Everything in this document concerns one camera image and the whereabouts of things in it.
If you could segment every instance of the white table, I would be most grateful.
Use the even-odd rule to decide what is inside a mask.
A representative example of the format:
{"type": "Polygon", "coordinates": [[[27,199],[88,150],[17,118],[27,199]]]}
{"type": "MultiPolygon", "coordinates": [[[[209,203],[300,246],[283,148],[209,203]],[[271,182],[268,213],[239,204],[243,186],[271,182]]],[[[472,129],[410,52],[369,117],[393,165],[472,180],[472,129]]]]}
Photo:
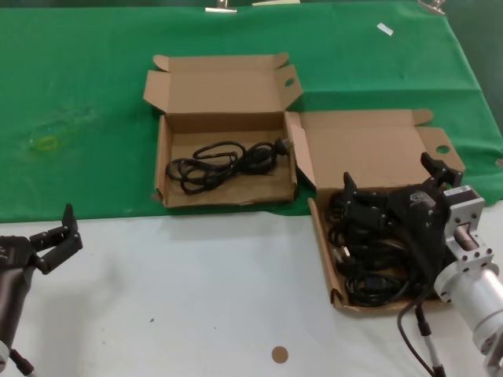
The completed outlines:
{"type": "MultiPolygon", "coordinates": [[[[502,214],[503,203],[486,209],[480,228],[503,266],[502,214]]],[[[426,376],[395,316],[351,317],[329,304],[310,217],[79,224],[84,249],[35,273],[14,342],[42,377],[426,376]],[[275,346],[288,350],[285,364],[273,362],[275,346]]],[[[0,225],[0,234],[56,225],[0,225]]],[[[448,376],[483,375],[461,317],[427,315],[448,376]]],[[[427,357],[415,322],[406,317],[405,329],[427,357]]],[[[20,377],[12,363],[4,375],[20,377]]]]}

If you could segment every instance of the white paper scrap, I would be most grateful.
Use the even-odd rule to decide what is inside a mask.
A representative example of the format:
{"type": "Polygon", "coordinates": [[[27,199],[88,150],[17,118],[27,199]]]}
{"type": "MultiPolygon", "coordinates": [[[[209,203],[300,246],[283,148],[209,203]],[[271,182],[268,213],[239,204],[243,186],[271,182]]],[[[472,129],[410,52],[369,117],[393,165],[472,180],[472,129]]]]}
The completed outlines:
{"type": "Polygon", "coordinates": [[[378,24],[377,27],[381,31],[384,31],[386,34],[388,34],[390,37],[393,35],[393,31],[388,26],[386,26],[385,24],[383,24],[382,22],[380,24],[378,24]]]}
{"type": "Polygon", "coordinates": [[[300,4],[300,0],[271,0],[268,2],[252,3],[252,5],[283,5],[283,4],[300,4]]]}

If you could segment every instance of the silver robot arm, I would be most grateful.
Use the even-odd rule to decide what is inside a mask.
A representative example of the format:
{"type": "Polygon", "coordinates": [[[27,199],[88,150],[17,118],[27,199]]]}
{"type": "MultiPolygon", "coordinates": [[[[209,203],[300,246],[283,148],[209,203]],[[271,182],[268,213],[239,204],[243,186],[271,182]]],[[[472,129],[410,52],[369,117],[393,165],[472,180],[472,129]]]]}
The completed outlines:
{"type": "Polygon", "coordinates": [[[446,245],[455,257],[436,278],[435,291],[452,304],[473,332],[473,342],[486,356],[489,377],[503,377],[503,285],[499,268],[477,229],[485,200],[470,186],[443,193],[451,203],[445,227],[446,245]]]}

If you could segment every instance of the cardboard box lid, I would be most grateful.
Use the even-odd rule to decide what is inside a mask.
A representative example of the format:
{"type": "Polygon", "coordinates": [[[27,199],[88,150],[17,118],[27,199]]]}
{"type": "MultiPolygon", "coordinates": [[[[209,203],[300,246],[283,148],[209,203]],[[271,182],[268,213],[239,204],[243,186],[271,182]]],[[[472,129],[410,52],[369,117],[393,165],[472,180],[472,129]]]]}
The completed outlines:
{"type": "Polygon", "coordinates": [[[302,94],[288,54],[154,56],[144,99],[167,114],[282,112],[302,94]]]}
{"type": "Polygon", "coordinates": [[[322,190],[344,187],[348,171],[360,189],[402,187],[429,177],[422,152],[464,170],[445,132],[419,126],[433,114],[421,110],[288,113],[299,169],[322,190]],[[447,147],[447,153],[437,152],[447,147]]]}

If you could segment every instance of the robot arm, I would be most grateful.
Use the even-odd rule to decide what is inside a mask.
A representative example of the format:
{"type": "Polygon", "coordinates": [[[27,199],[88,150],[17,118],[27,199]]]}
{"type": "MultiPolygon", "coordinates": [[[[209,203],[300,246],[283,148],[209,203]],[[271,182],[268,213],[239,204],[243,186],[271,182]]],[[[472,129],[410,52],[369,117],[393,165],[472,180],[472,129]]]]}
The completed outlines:
{"type": "Polygon", "coordinates": [[[443,193],[449,206],[446,245],[455,260],[435,280],[435,291],[451,303],[473,332],[473,342],[486,355],[484,368],[490,377],[502,377],[503,287],[499,268],[477,229],[484,207],[470,186],[443,193]]]}
{"type": "Polygon", "coordinates": [[[493,249],[478,232],[485,201],[470,186],[460,186],[462,173],[427,153],[421,163],[431,177],[421,185],[399,188],[389,194],[358,191],[349,173],[344,175],[343,218],[367,229],[391,234],[404,242],[426,279],[423,294],[398,316],[416,306],[421,334],[430,350],[429,368],[409,344],[430,375],[444,375],[421,303],[431,294],[456,308],[473,332],[473,342],[486,355],[484,368],[490,377],[503,377],[503,286],[492,262],[493,249]]]}
{"type": "Polygon", "coordinates": [[[27,361],[12,349],[33,272],[39,269],[46,275],[82,248],[71,204],[66,206],[60,227],[30,239],[0,236],[0,373],[11,357],[24,375],[34,375],[33,371],[25,370],[27,361]],[[38,256],[51,247],[51,251],[38,256]]]}

